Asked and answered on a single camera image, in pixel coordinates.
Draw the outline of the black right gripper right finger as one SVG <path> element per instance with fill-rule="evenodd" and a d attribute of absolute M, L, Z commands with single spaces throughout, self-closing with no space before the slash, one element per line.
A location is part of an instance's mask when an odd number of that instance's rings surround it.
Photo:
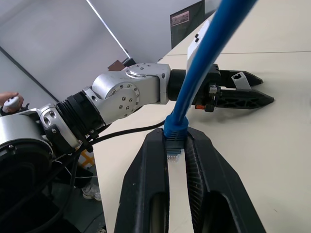
<path fill-rule="evenodd" d="M 185 162 L 194 233 L 266 233 L 239 175 L 203 132 L 188 130 Z"/>

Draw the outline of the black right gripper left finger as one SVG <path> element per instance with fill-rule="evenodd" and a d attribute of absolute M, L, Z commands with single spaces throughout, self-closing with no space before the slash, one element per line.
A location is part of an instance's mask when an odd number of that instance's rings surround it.
<path fill-rule="evenodd" d="M 163 130 L 148 133 L 122 183 L 114 233 L 168 233 L 170 187 Z"/>

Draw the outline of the white handheld controller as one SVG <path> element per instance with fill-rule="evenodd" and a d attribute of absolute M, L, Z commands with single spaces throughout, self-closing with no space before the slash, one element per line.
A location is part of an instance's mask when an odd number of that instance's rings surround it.
<path fill-rule="evenodd" d="M 5 101 L 3 106 L 5 108 L 15 109 L 18 108 L 19 102 L 20 102 L 19 96 L 11 97 Z"/>

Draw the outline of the silver robot torso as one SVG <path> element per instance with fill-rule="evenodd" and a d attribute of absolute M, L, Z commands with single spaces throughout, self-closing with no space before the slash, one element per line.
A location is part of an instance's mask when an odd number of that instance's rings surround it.
<path fill-rule="evenodd" d="M 48 131 L 50 144 L 43 132 L 25 115 L 0 118 L 0 233 L 80 233 L 63 218 L 63 212 L 73 193 L 82 148 L 68 147 L 59 140 L 59 132 Z M 67 199 L 58 207 L 52 184 L 70 164 Z"/>

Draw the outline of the white coupler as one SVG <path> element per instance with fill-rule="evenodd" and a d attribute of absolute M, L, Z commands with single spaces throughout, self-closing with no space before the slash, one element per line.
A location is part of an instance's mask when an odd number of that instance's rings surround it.
<path fill-rule="evenodd" d="M 233 75 L 231 79 L 237 90 L 251 90 L 251 86 L 243 72 Z"/>

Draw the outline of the white sneaker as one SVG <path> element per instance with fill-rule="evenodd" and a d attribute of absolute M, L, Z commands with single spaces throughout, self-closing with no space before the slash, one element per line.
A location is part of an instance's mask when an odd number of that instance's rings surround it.
<path fill-rule="evenodd" d="M 91 200 L 94 199 L 96 201 L 101 201 L 100 189 L 97 185 L 90 183 L 84 188 L 82 188 L 82 194 L 85 199 Z"/>

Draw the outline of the person's hand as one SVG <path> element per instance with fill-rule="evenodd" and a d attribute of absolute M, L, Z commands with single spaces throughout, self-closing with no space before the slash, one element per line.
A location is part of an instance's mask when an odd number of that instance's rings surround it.
<path fill-rule="evenodd" d="M 16 97 L 16 96 L 19 96 L 19 100 L 20 100 L 18 108 L 10 109 L 10 108 L 5 108 L 3 106 L 7 99 L 11 97 Z M 24 98 L 18 92 L 0 93 L 0 117 L 16 113 L 22 108 L 23 102 L 24 102 Z"/>

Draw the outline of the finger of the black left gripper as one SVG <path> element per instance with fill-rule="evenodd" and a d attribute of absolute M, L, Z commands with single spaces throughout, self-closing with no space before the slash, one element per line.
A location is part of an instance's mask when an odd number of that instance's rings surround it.
<path fill-rule="evenodd" d="M 260 84 L 263 83 L 263 80 L 261 78 L 257 77 L 256 75 L 254 75 L 252 73 L 249 73 L 247 71 L 241 71 L 241 70 L 220 70 L 220 74 L 221 74 L 220 86 L 235 86 L 235 84 L 233 83 L 231 77 L 233 75 L 236 75 L 239 72 L 242 72 L 246 76 L 250 86 L 256 86 L 256 85 L 260 85 Z"/>
<path fill-rule="evenodd" d="M 256 109 L 264 107 L 274 98 L 257 90 L 221 90 L 216 107 L 232 109 Z"/>

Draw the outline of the brown box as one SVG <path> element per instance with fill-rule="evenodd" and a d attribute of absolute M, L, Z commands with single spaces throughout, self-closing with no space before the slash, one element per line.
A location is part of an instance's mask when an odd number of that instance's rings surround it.
<path fill-rule="evenodd" d="M 111 64 L 108 67 L 109 71 L 121 71 L 123 69 L 125 69 L 125 66 L 119 60 L 116 60 L 113 64 Z"/>

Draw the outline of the dark computer monitor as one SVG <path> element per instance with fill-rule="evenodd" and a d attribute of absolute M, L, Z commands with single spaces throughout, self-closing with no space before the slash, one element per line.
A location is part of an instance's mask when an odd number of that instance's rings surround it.
<path fill-rule="evenodd" d="M 205 20 L 205 1 L 190 5 L 170 15 L 172 49 Z"/>

